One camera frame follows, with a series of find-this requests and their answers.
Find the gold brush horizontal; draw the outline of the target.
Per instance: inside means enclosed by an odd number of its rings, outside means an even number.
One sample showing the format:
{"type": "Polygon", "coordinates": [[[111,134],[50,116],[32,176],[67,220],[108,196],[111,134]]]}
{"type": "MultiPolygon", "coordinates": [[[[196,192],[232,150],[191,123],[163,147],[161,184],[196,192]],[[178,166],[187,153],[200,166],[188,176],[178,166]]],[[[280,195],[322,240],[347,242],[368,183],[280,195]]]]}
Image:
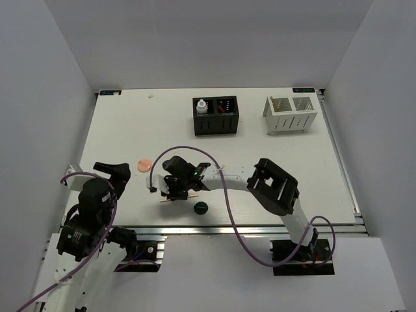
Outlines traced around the gold brush horizontal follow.
{"type": "MultiPolygon", "coordinates": [[[[191,195],[188,196],[187,199],[189,199],[189,198],[195,198],[195,197],[198,197],[198,196],[199,196],[198,193],[191,194],[191,195]]],[[[163,203],[163,202],[171,202],[171,201],[172,200],[171,199],[168,199],[168,198],[163,198],[163,199],[160,200],[161,203],[163,203]]]]}

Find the pink puff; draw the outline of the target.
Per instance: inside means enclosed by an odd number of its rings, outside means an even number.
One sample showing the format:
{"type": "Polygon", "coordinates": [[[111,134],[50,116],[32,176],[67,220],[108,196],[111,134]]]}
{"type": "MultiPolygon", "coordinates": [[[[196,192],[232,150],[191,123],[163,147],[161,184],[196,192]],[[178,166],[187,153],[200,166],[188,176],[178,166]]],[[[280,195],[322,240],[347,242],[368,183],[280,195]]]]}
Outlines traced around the pink puff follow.
{"type": "Polygon", "coordinates": [[[145,173],[152,169],[153,163],[149,159],[141,159],[137,163],[137,169],[139,172],[145,173]]]}

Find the white small bottle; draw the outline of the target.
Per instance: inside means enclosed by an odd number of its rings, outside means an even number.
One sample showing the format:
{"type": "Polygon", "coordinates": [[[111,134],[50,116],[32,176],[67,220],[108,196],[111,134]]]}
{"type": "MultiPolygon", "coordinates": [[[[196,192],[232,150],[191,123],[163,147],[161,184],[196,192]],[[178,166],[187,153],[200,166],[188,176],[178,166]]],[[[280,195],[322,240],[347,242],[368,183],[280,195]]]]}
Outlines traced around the white small bottle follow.
{"type": "Polygon", "coordinates": [[[197,114],[207,114],[208,113],[208,104],[204,99],[200,99],[196,104],[196,113],[197,114]]]}

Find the gold brush vertical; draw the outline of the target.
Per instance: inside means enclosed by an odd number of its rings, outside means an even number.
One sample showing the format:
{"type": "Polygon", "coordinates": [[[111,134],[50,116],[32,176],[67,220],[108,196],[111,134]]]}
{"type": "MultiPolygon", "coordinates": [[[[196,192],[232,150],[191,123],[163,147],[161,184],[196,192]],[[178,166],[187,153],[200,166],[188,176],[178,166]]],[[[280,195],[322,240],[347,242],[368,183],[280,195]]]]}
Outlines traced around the gold brush vertical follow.
{"type": "Polygon", "coordinates": [[[284,100],[270,96],[270,104],[274,111],[281,111],[284,108],[284,100]]]}

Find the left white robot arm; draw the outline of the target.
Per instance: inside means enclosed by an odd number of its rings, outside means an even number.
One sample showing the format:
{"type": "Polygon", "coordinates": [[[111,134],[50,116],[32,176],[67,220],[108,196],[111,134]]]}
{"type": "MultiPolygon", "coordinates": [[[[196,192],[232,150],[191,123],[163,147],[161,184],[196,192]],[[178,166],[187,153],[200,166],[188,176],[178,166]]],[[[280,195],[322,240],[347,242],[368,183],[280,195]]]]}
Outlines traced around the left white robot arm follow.
{"type": "Polygon", "coordinates": [[[131,171],[127,163],[96,162],[94,173],[68,168],[61,182],[78,193],[57,243],[55,284],[44,311],[91,311],[109,276],[138,250],[134,231],[114,226],[118,200],[131,171]]]}

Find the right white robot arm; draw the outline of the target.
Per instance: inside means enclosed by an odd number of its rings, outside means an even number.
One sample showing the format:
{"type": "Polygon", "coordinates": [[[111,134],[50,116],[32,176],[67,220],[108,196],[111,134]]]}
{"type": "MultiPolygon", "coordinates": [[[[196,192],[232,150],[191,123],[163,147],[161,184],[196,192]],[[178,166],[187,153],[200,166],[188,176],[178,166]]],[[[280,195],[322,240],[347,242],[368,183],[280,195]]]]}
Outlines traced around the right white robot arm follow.
{"type": "Polygon", "coordinates": [[[194,166],[173,156],[162,167],[168,174],[156,175],[155,186],[166,198],[187,200],[189,190],[212,191],[224,187],[250,192],[266,211],[281,218],[299,258],[309,259],[316,253],[318,233],[301,207],[298,182],[271,160],[262,158],[253,167],[220,167],[208,162],[194,166]]]}

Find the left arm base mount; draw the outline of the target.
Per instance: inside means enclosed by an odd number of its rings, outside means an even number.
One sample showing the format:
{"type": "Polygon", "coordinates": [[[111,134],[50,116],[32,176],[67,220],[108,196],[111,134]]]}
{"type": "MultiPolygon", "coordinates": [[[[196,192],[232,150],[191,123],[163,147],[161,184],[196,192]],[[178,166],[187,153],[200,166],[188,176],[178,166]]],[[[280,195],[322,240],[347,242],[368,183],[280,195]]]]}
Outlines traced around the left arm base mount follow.
{"type": "Polygon", "coordinates": [[[135,249],[128,253],[115,272],[157,273],[164,257],[166,236],[138,234],[136,240],[135,249]]]}

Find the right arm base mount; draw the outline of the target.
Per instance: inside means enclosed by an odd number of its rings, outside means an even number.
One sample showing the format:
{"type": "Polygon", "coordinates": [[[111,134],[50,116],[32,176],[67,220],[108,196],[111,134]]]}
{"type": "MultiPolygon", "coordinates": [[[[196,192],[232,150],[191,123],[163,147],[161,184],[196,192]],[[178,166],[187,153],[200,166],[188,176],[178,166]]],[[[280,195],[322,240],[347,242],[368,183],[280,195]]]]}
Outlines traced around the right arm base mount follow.
{"type": "MultiPolygon", "coordinates": [[[[270,252],[274,263],[283,261],[296,246],[290,240],[272,240],[270,252]]],[[[328,239],[319,239],[313,252],[302,246],[286,264],[273,268],[275,276],[332,276],[335,269],[328,239]]]]}

